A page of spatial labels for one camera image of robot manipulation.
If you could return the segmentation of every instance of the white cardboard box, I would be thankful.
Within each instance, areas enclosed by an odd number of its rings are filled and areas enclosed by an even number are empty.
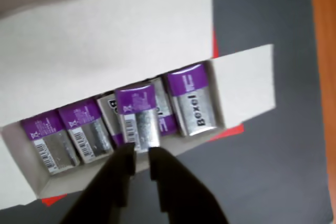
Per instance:
[[[212,0],[68,0],[0,20],[0,209],[83,190],[103,161],[49,177],[18,121],[212,57]],[[272,45],[208,61],[217,131],[275,106]],[[139,157],[137,170],[147,168]]]

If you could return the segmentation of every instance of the purple battery label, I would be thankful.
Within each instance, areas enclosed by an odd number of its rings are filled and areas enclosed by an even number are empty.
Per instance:
[[[159,118],[161,136],[171,135],[177,132],[176,119],[174,115]]]
[[[168,73],[167,79],[172,96],[176,97],[209,85],[204,64],[196,64]]]
[[[123,145],[123,144],[125,143],[125,142],[124,142],[124,137],[123,137],[122,133],[119,133],[119,134],[117,134],[117,135],[114,135],[114,136],[112,136],[112,138],[113,138],[114,142],[115,142],[118,146]]]
[[[64,129],[58,113],[54,110],[24,119],[21,125],[30,140],[37,140]]]
[[[93,99],[79,101],[58,109],[66,128],[74,129],[101,117],[101,112]]]
[[[115,92],[119,114],[135,114],[156,108],[155,89],[153,84],[144,84],[137,88],[119,89]]]

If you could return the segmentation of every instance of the barcode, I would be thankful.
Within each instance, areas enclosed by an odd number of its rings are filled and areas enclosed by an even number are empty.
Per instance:
[[[126,135],[127,135],[127,142],[134,143],[135,142],[135,127],[134,127],[134,120],[126,120]]]
[[[42,160],[44,164],[47,166],[48,169],[57,169],[57,166],[55,165],[49,150],[47,149],[46,145],[44,143],[35,145],[40,156],[42,157]]]
[[[83,155],[85,157],[90,156],[91,152],[87,148],[86,138],[85,138],[84,134],[82,132],[77,132],[74,135],[75,135],[76,142],[77,142],[79,148],[81,149]]]

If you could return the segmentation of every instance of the open box flap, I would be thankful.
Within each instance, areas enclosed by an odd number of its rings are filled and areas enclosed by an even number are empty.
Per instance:
[[[212,60],[226,128],[274,109],[273,45]]]
[[[36,199],[27,180],[13,160],[0,129],[0,209],[25,205]]]
[[[0,125],[210,59],[212,0],[66,0],[0,20]]]

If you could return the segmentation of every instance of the bexel battery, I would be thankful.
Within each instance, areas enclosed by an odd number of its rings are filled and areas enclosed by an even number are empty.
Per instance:
[[[159,116],[159,127],[161,136],[174,134],[177,132],[175,115],[169,103],[166,90],[160,77],[150,80],[155,88],[156,109]]]
[[[94,99],[79,101],[58,111],[84,163],[113,152],[109,133]]]
[[[56,111],[22,120],[21,125],[52,175],[80,164]]]
[[[192,136],[216,128],[204,64],[168,73],[166,77],[182,134]]]
[[[139,153],[146,152],[149,147],[158,147],[160,129],[154,85],[139,83],[115,92],[125,142],[134,142]]]
[[[116,95],[109,94],[97,99],[106,126],[117,146],[124,143],[118,118]]]

